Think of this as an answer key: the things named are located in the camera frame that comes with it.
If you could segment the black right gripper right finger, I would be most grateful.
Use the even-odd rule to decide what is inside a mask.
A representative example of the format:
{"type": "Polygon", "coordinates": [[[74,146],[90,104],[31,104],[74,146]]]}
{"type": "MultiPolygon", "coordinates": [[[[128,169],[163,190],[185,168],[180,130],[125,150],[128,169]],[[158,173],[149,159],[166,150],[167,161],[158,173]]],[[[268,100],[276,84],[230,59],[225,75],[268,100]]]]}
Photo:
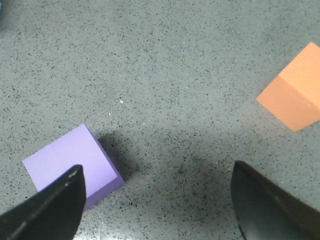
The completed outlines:
{"type": "Polygon", "coordinates": [[[231,199],[246,240],[318,240],[320,213],[244,161],[234,163],[231,199]]]}

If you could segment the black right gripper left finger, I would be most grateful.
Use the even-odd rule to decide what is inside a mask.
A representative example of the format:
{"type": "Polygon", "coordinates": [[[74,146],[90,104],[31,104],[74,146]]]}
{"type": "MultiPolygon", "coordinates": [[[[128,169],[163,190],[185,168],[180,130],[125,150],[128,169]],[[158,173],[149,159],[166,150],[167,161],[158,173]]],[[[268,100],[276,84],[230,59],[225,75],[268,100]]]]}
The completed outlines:
{"type": "Polygon", "coordinates": [[[72,240],[86,202],[83,167],[72,166],[33,197],[0,216],[2,240],[72,240]]]}

